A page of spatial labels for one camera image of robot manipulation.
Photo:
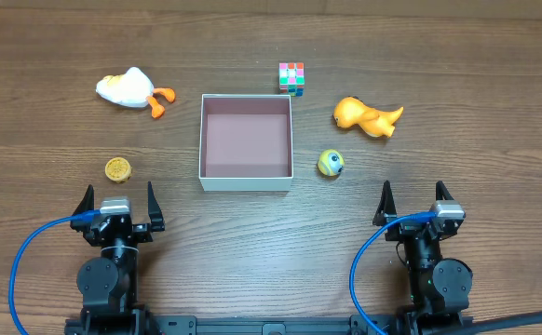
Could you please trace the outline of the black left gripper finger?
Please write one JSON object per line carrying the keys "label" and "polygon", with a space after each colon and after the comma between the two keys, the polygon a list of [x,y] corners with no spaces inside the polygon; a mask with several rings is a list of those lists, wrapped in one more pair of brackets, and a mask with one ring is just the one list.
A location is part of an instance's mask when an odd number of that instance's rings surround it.
{"label": "black left gripper finger", "polygon": [[70,227],[77,232],[85,232],[93,221],[93,216],[88,215],[88,213],[93,210],[94,188],[90,184],[84,194],[84,197],[73,212],[74,216],[81,216],[81,219],[70,221]]}
{"label": "black left gripper finger", "polygon": [[151,222],[151,230],[153,232],[163,232],[165,230],[165,221],[162,210],[156,200],[153,185],[150,181],[147,184],[147,198],[148,216]]}

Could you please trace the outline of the yellow ball with grey eye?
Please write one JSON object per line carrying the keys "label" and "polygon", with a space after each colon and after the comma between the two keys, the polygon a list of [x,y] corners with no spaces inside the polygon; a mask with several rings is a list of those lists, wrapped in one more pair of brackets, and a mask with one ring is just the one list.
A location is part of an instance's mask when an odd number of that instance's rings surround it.
{"label": "yellow ball with grey eye", "polygon": [[318,158],[318,170],[327,177],[338,176],[345,167],[345,160],[342,155],[334,150],[323,151]]}

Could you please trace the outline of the white box pink interior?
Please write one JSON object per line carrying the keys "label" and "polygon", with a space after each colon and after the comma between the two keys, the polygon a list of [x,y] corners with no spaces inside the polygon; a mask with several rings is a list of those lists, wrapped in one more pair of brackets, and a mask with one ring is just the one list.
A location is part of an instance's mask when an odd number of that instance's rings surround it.
{"label": "white box pink interior", "polygon": [[206,192],[288,192],[291,96],[204,94],[198,178]]}

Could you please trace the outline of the colourful puzzle cube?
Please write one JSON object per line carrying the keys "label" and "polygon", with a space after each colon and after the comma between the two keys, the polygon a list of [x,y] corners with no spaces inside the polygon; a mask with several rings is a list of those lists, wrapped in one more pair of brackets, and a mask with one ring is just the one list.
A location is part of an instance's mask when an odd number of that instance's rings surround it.
{"label": "colourful puzzle cube", "polygon": [[280,94],[302,97],[305,90],[305,64],[303,62],[281,62],[278,65]]}

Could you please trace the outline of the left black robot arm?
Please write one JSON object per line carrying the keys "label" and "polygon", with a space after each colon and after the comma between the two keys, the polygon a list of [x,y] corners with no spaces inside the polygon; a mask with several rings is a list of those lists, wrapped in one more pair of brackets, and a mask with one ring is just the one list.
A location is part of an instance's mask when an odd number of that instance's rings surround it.
{"label": "left black robot arm", "polygon": [[83,235],[101,255],[87,261],[79,270],[76,283],[83,295],[83,308],[94,314],[125,314],[138,300],[138,245],[153,241],[153,233],[165,230],[162,210],[153,185],[147,184],[150,221],[133,223],[131,203],[125,197],[110,197],[94,207],[90,185],[74,212],[70,227]]}

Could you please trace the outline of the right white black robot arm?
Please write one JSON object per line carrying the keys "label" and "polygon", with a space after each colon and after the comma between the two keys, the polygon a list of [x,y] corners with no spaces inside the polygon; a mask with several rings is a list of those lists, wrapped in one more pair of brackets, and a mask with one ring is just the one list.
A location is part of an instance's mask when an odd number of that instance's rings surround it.
{"label": "right white black robot arm", "polygon": [[464,262],[444,258],[440,241],[457,234],[466,212],[438,181],[428,213],[428,219],[400,217],[390,182],[385,181],[373,225],[385,226],[385,239],[404,246],[413,305],[419,313],[459,313],[469,306],[473,273]]}

